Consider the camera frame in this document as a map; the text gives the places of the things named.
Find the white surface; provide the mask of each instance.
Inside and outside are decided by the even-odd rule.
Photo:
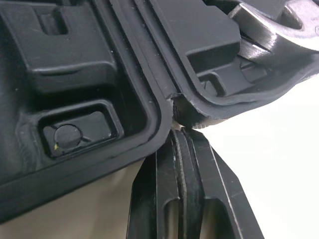
[[[319,239],[319,78],[203,130],[238,176],[266,239]]]
[[[266,239],[319,239],[319,78],[204,130]],[[0,239],[124,239],[138,165],[0,226]]]

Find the molded plastic housing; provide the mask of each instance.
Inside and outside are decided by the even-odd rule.
[[[220,122],[319,72],[238,57],[238,2],[0,0],[0,221],[154,153],[173,119]]]

